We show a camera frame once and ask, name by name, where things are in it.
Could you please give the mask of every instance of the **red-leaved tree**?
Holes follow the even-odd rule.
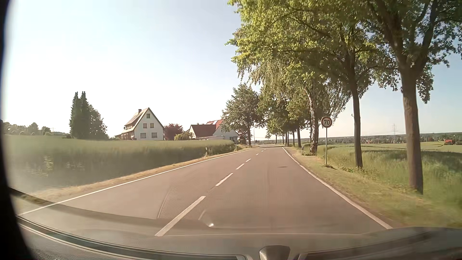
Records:
[[[170,123],[164,126],[164,137],[166,140],[174,140],[177,134],[183,133],[183,127],[179,124]]]

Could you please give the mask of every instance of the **sign post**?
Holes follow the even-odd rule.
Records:
[[[326,129],[326,165],[327,165],[327,128],[332,125],[332,118],[323,117],[321,118],[321,125]]]

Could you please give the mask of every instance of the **green field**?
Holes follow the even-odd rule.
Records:
[[[460,219],[458,221],[452,219],[452,222],[456,226],[462,225],[462,146],[443,145],[443,142],[421,143],[424,176],[424,195],[422,196],[414,194],[408,188],[409,175],[405,143],[363,144],[361,147],[363,170],[355,167],[352,144],[328,145],[328,164],[390,186],[404,194],[418,196],[445,211],[441,213],[442,216],[459,214]],[[325,146],[320,145],[318,156],[324,159],[324,154]],[[412,216],[411,212],[403,214]]]
[[[88,141],[3,137],[9,185],[23,192],[78,186],[235,149],[231,141]]]

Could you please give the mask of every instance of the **gable roof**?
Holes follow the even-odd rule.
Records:
[[[213,136],[216,128],[214,124],[192,124],[195,137]]]
[[[139,112],[139,113],[136,112],[136,113],[132,116],[132,118],[131,118],[124,126],[126,126],[126,125],[128,125],[128,124],[132,124],[133,122],[136,122],[135,125],[134,125],[132,128],[130,128],[130,129],[125,129],[125,130],[122,132],[122,134],[123,134],[123,133],[126,133],[126,132],[133,131],[133,130],[135,129],[135,127],[138,125],[138,123],[141,121],[141,119],[143,118],[144,114],[146,114],[146,112],[148,112],[148,111],[151,112],[151,115],[154,116],[154,118],[157,120],[157,122],[159,122],[159,124],[162,126],[162,129],[164,129],[164,125],[162,125],[162,123],[159,121],[159,119],[157,119],[156,115],[154,115],[154,113],[152,112],[152,110],[151,110],[149,107],[147,107],[147,108],[141,110],[141,112]]]
[[[220,127],[221,123],[223,123],[223,119],[208,121],[206,124],[214,124],[216,130],[218,127]]]

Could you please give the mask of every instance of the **windshield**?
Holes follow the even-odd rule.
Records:
[[[438,3],[12,1],[19,223],[216,255],[462,227],[462,12]]]

